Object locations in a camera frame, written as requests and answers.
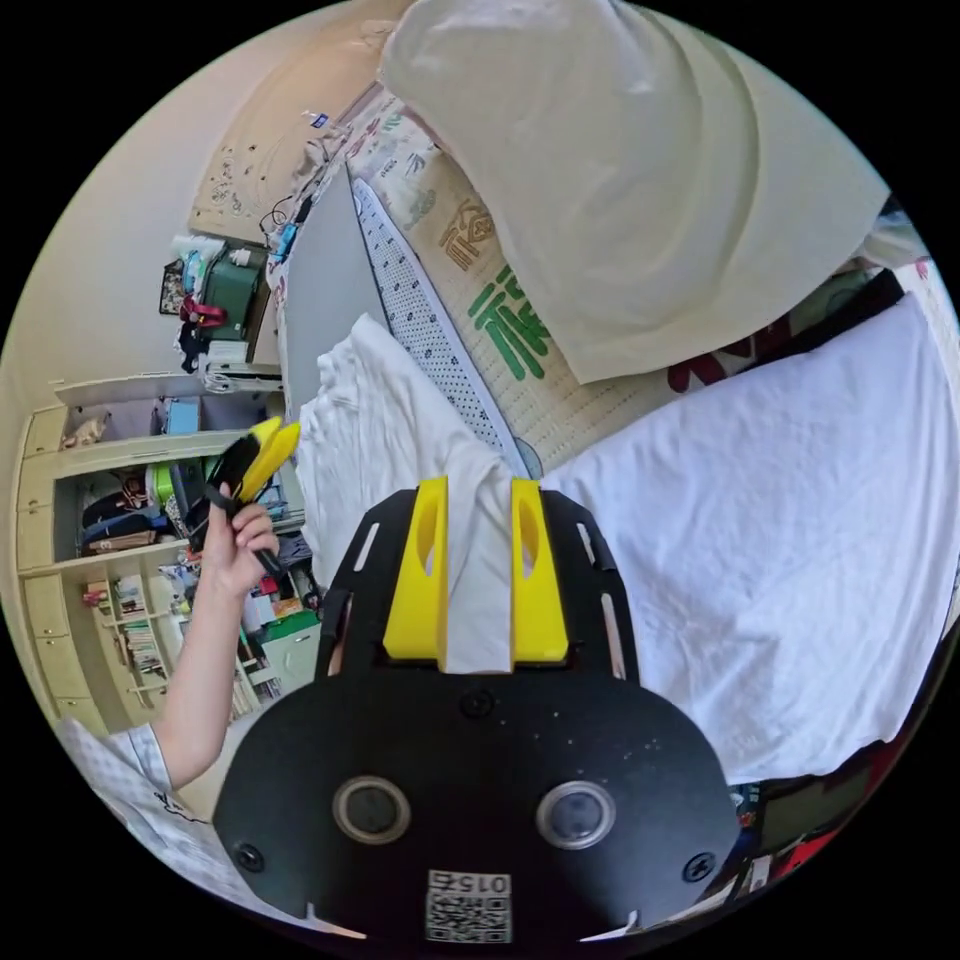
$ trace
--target screw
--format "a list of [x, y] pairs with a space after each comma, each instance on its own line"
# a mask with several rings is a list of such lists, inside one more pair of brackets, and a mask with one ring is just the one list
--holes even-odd
[[480, 720], [493, 713], [494, 699], [486, 690], [472, 690], [460, 698], [460, 712], [470, 720]]
[[260, 873], [263, 870], [263, 854], [249, 843], [237, 847], [237, 864], [248, 873]]
[[683, 868], [684, 883], [699, 883], [713, 873], [717, 858], [712, 853], [698, 853]]

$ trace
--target printed number label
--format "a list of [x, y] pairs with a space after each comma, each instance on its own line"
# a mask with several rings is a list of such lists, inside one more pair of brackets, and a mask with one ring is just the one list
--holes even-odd
[[510, 943], [510, 876], [431, 870], [426, 938], [441, 943]]

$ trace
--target human hand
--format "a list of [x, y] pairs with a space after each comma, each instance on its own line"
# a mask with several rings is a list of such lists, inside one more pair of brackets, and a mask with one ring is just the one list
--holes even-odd
[[[221, 485], [220, 492], [225, 497], [230, 496], [226, 484]], [[209, 578], [229, 597], [243, 599], [264, 575], [255, 552], [269, 550], [277, 553], [279, 549], [273, 523], [261, 504], [248, 504], [231, 521], [223, 510], [211, 503], [203, 545], [201, 583]]]

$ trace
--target fabric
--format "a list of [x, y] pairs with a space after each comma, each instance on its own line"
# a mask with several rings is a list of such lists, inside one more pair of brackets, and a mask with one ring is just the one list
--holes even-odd
[[827, 774], [896, 736], [960, 556], [957, 421], [912, 295], [650, 414], [544, 486], [593, 512], [641, 682], [729, 777]]
[[515, 325], [532, 308], [512, 278], [489, 212], [404, 104], [386, 92], [372, 99], [343, 156], [354, 184], [362, 181], [374, 191], [416, 254], [528, 471], [538, 479], [644, 414], [743, 370], [822, 321], [867, 281], [863, 271], [831, 278], [786, 314], [770, 317], [753, 336], [713, 353], [666, 370], [580, 385], [548, 328], [539, 338], [526, 330], [532, 343], [517, 332]]
[[101, 740], [68, 719], [60, 723], [57, 735], [100, 799], [140, 843], [181, 877], [274, 920], [356, 936], [320, 920], [288, 916], [250, 892], [211, 824], [174, 796], [160, 746], [149, 725]]
[[321, 387], [301, 408], [297, 456], [314, 579], [332, 582], [367, 510], [397, 490], [446, 476], [448, 670], [508, 670], [506, 462], [369, 317], [317, 366]]
[[528, 326], [581, 384], [756, 333], [889, 196], [755, 61], [616, 0], [419, 0], [380, 76], [482, 197]]
[[[505, 669], [509, 471], [376, 324], [358, 321], [320, 366], [298, 459], [318, 582], [367, 509], [447, 474], [450, 669]], [[728, 782], [829, 773], [896, 735], [960, 557], [960, 433], [912, 296], [649, 414], [542, 483], [593, 512], [641, 683], [700, 726]]]

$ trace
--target wall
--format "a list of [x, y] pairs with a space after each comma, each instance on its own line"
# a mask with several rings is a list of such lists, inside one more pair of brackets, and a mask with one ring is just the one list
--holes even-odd
[[[350, 7], [351, 17], [380, 12], [377, 0]], [[271, 71], [343, 15], [343, 5], [308, 14], [205, 67], [145, 114], [74, 196], [34, 266], [0, 357], [0, 509], [11, 503], [27, 416], [56, 402], [52, 382], [176, 369], [174, 327], [157, 313], [171, 238], [183, 232], [237, 110]], [[121, 202], [135, 203], [136, 215], [122, 215]], [[0, 595], [16, 642], [24, 627], [7, 602], [16, 578], [13, 517], [4, 515]]]

